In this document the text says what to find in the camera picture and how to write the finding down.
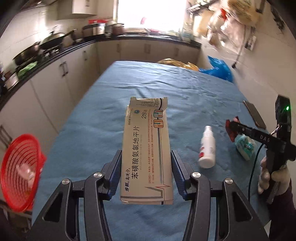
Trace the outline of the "right white gloved hand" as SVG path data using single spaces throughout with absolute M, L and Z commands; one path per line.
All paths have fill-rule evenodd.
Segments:
M 270 174 L 267 169 L 267 159 L 264 157 L 260 162 L 260 167 L 261 171 L 258 180 L 258 193 L 262 194 L 267 190 L 269 188 L 270 180 L 273 180 L 280 184 L 276 196 L 284 194 L 290 185 L 290 172 L 287 165 L 281 166 L 279 170 Z

